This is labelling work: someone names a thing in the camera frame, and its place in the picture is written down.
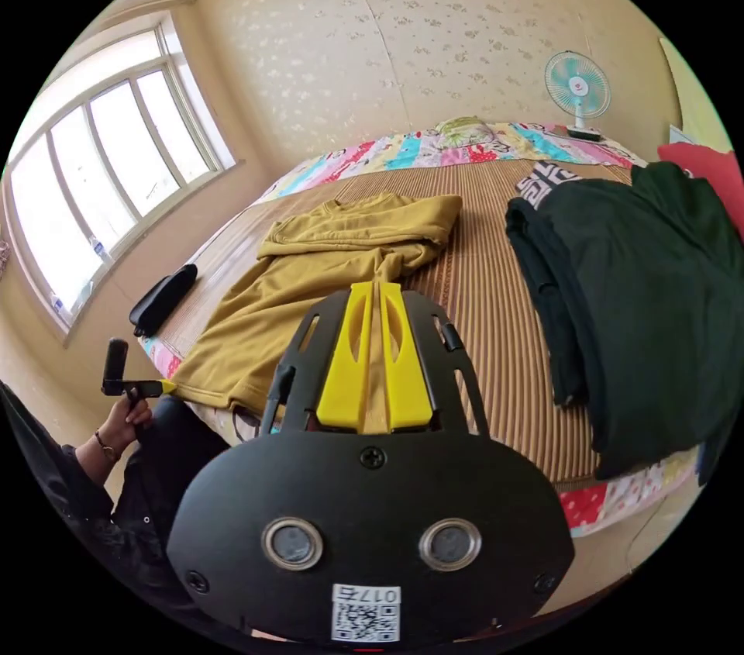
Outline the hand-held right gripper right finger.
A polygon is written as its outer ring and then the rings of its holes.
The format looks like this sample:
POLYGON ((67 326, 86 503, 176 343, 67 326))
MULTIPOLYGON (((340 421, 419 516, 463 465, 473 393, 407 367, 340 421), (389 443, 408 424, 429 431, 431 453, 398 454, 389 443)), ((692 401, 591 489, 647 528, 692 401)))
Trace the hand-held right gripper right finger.
POLYGON ((387 427, 426 429, 433 410, 401 287, 382 282, 379 292, 387 427))

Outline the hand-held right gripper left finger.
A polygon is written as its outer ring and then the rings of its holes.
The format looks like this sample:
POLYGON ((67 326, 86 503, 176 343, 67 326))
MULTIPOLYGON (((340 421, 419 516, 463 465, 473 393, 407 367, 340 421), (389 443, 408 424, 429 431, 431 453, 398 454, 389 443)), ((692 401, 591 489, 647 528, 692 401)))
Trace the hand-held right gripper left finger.
POLYGON ((350 287, 315 411, 326 429, 362 429, 367 409, 373 284, 350 287))

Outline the person's left hand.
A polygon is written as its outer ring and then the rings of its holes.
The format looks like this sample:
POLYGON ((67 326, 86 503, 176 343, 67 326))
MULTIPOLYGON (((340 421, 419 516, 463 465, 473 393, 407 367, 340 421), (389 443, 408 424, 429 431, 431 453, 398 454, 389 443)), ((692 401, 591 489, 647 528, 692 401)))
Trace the person's left hand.
POLYGON ((103 454, 116 462, 124 450, 135 441, 138 428, 147 427, 152 411, 145 399, 131 399, 123 395, 113 405, 102 426, 95 431, 95 438, 103 454))

